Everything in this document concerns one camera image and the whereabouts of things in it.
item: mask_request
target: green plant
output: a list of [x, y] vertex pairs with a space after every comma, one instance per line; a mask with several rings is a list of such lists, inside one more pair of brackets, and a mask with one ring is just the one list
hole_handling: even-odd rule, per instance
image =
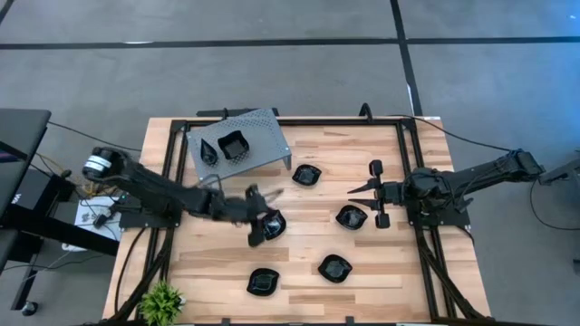
[[139, 308], [149, 326], [170, 326], [181, 313], [181, 304], [181, 293], [161, 281], [143, 295]]

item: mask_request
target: perforated metal box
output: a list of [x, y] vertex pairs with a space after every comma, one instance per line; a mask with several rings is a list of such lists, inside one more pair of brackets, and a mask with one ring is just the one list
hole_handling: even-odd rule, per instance
[[[250, 150], [234, 159], [226, 159], [219, 148], [218, 139], [232, 131], [240, 130], [247, 140]], [[254, 110], [237, 117], [194, 128], [188, 132], [188, 147], [196, 165], [199, 180], [216, 174], [220, 178], [232, 177], [252, 168], [282, 159], [287, 169], [292, 168], [292, 152], [282, 134], [276, 116], [270, 109]], [[201, 140], [213, 147], [219, 159], [213, 166], [201, 159]]]

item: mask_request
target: wooden table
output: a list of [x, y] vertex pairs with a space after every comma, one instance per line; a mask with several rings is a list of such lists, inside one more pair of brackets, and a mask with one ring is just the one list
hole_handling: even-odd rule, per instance
[[[151, 119], [143, 145], [141, 163], [158, 173], [171, 120]], [[424, 123], [418, 123], [418, 131], [425, 165], [452, 169], [445, 135]], [[169, 269], [169, 282], [187, 299], [178, 322], [216, 323], [224, 317], [232, 322], [343, 322], [347, 315], [357, 322], [428, 321], [419, 255], [405, 210], [385, 207], [391, 216], [389, 229], [377, 229], [375, 214], [364, 207], [369, 219], [358, 231], [346, 230], [334, 220], [348, 204], [347, 198], [372, 197], [372, 192], [346, 194], [369, 178], [372, 159], [382, 160], [383, 181], [403, 179], [395, 128], [303, 126], [283, 127], [283, 132], [291, 146], [294, 168], [303, 163], [315, 165], [323, 171], [321, 180], [313, 188], [300, 187], [291, 179], [294, 171], [287, 171], [282, 162], [225, 180], [227, 194], [241, 195], [251, 183], [257, 183], [262, 193], [284, 189], [272, 206], [281, 210], [287, 228], [279, 238], [257, 248], [247, 246], [249, 227], [236, 228], [184, 214], [175, 232]], [[409, 137], [406, 140], [412, 155]], [[172, 178], [178, 154], [179, 147], [172, 160]], [[197, 181], [188, 153], [184, 184]], [[113, 315], [121, 266], [137, 232], [130, 230], [122, 235], [105, 318]], [[121, 283], [120, 305], [141, 278], [149, 232], [143, 234], [130, 257]], [[489, 315], [471, 241], [456, 227], [441, 227], [440, 232], [451, 279], [476, 309]], [[353, 265], [344, 283], [330, 283], [316, 271], [328, 254], [339, 254]], [[259, 267], [281, 274], [278, 289], [270, 297], [246, 292], [248, 276]], [[437, 277], [433, 279], [439, 311], [445, 315], [440, 283]]]

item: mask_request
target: small black bowl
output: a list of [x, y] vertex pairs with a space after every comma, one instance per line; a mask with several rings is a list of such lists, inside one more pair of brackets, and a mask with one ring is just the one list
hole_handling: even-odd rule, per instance
[[242, 131], [236, 130], [217, 140], [219, 148], [224, 152], [226, 159], [239, 158], [250, 150], [250, 145], [242, 135]]
[[268, 296], [276, 290], [280, 274], [269, 268], [258, 268], [250, 275], [246, 290], [257, 296]]
[[262, 228], [266, 240], [272, 240], [286, 230], [286, 220], [279, 210], [271, 210], [262, 218]]
[[336, 216], [336, 221], [349, 230], [360, 229], [368, 216], [359, 207], [347, 205]]
[[318, 266], [318, 273], [332, 283], [344, 282], [352, 270], [353, 266], [336, 254], [327, 255], [323, 263]]
[[209, 166], [218, 162], [218, 153], [205, 140], [201, 139], [201, 149], [199, 150], [201, 160]]
[[318, 182], [318, 178], [322, 173], [323, 171], [321, 171], [320, 168], [303, 164], [296, 169], [292, 179], [302, 186], [313, 186]]

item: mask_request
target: black square bowl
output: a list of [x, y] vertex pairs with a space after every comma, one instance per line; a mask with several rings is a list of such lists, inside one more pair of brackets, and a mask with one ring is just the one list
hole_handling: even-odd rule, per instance
[[250, 145], [240, 130], [233, 131], [218, 139], [217, 144], [224, 152], [226, 159], [239, 158], [250, 150]]

